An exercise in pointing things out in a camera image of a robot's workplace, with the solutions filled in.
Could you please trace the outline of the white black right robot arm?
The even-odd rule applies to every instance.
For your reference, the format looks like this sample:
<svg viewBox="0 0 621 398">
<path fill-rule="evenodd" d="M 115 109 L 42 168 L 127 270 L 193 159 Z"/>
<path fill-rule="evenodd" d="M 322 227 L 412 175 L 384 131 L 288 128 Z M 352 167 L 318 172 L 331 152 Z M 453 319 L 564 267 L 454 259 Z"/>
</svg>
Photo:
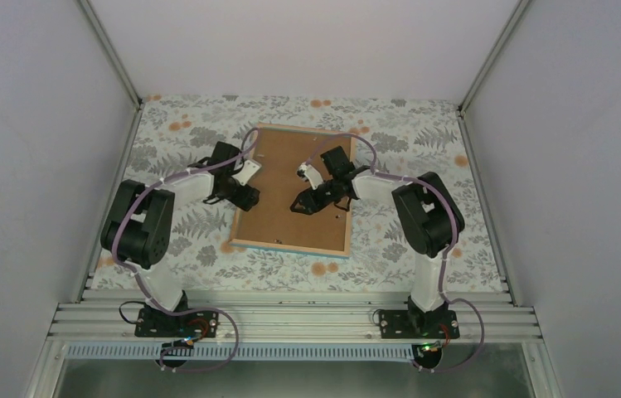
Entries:
<svg viewBox="0 0 621 398">
<path fill-rule="evenodd" d="M 449 310 L 444 297 L 446 264 L 435 260 L 447 258 L 465 227 L 440 175 L 407 177 L 356 167 L 340 147 L 323 153 L 321 159 L 330 177 L 325 179 L 309 162 L 302 163 L 296 173 L 309 187 L 296 196 L 291 211 L 313 215 L 341 200 L 394 205 L 403 236 L 417 254 L 407 324 L 416 337 L 428 337 L 445 322 Z"/>
</svg>

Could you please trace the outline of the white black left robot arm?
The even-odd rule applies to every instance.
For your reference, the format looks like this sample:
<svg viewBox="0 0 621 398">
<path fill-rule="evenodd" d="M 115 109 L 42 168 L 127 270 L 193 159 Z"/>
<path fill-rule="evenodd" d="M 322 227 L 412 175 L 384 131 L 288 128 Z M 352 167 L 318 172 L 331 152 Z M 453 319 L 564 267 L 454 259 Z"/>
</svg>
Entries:
<svg viewBox="0 0 621 398">
<path fill-rule="evenodd" d="M 262 166 L 245 151 L 219 142 L 211 156 L 149 185 L 122 181 L 106 216 L 100 244 L 114 262 L 133 273 L 144 303 L 158 312 L 156 324 L 170 336 L 183 333 L 189 312 L 184 290 L 161 260 L 168 251 L 173 213 L 191 203 L 228 201 L 249 211 L 260 199 L 250 180 Z"/>
</svg>

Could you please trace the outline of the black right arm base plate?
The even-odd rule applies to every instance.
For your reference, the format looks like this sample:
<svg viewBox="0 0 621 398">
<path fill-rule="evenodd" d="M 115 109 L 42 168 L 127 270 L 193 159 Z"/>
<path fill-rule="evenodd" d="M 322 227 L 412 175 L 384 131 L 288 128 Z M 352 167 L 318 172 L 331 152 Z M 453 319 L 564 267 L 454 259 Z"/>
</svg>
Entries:
<svg viewBox="0 0 621 398">
<path fill-rule="evenodd" d="M 379 309 L 376 323 L 384 339 L 459 339 L 456 312 L 411 313 L 408 310 Z"/>
</svg>

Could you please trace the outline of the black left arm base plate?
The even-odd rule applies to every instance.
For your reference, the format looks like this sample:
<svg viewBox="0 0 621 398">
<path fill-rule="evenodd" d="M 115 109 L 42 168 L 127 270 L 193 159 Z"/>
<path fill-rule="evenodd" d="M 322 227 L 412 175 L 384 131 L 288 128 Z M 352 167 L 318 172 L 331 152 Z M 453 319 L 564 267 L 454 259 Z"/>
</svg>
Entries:
<svg viewBox="0 0 621 398">
<path fill-rule="evenodd" d="M 200 338 L 215 337 L 219 313 L 200 311 L 173 317 L 156 309 L 145 307 L 138 313 L 136 337 Z"/>
</svg>

